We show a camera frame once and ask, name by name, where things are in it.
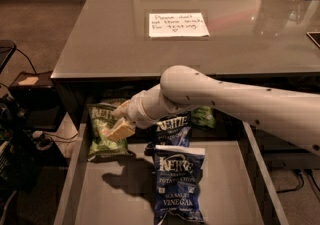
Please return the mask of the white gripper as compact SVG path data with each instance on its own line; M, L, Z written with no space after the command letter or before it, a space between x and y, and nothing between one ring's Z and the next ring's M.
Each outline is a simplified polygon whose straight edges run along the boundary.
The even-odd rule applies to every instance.
M135 134L135 129L146 129L157 123L143 107L147 97L142 91L119 105L113 112L115 118L120 118L108 131L106 138L111 141L120 141Z

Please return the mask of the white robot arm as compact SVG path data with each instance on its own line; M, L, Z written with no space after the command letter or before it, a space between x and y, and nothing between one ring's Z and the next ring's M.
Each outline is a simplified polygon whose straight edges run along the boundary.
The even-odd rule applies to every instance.
M182 65L166 69L160 83L125 101L113 116L107 137L118 141L160 119L213 107L311 153L320 148L320 96L210 78Z

